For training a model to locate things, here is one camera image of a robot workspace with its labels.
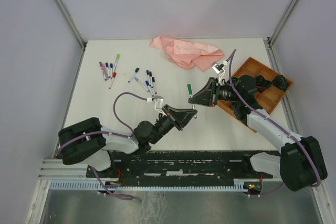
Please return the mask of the green-tipped white pen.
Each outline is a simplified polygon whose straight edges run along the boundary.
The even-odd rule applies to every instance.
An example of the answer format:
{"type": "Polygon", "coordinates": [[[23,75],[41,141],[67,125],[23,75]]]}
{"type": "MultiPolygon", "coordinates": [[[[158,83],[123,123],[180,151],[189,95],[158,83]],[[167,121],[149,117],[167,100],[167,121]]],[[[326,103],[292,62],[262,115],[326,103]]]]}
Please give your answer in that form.
{"type": "Polygon", "coordinates": [[[193,108],[193,110],[196,110],[196,108],[195,108],[195,104],[193,104],[193,103],[192,103],[192,108],[193,108]]]}

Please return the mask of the green pen cap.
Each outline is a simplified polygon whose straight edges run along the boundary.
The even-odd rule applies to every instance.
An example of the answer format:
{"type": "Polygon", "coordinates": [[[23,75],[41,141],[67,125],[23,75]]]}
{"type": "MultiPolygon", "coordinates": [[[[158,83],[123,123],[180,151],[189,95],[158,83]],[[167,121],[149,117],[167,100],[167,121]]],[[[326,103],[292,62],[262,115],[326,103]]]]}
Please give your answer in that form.
{"type": "Polygon", "coordinates": [[[187,84],[189,96],[193,95],[191,84],[187,84]]]}

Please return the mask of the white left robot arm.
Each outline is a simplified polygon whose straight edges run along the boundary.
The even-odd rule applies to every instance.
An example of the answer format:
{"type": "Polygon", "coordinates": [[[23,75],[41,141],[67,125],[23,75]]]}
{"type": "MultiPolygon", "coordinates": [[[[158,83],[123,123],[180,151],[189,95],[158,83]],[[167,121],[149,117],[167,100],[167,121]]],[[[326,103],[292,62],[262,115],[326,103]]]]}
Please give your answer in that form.
{"type": "Polygon", "coordinates": [[[133,135],[111,131],[96,117],[89,118],[59,131],[63,164],[85,164],[110,177],[116,171],[116,164],[109,152],[140,155],[151,149],[171,129],[183,130],[197,114],[196,109],[176,109],[169,105],[162,108],[163,115],[154,124],[142,121],[133,130],[133,135]]]}

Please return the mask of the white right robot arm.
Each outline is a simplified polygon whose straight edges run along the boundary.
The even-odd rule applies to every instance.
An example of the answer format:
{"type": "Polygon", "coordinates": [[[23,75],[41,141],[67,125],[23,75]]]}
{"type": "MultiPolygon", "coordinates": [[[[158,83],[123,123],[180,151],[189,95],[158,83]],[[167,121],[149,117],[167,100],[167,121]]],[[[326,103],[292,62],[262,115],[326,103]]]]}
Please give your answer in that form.
{"type": "Polygon", "coordinates": [[[272,119],[257,102],[256,93],[256,80],[248,75],[233,78],[226,84],[209,78],[188,101],[207,107],[216,106],[218,101],[231,102],[236,119],[276,148],[278,156],[261,152],[242,162],[241,172],[246,177],[264,172],[281,178],[292,191],[318,187],[328,176],[318,140],[313,136],[303,137],[272,119]]]}

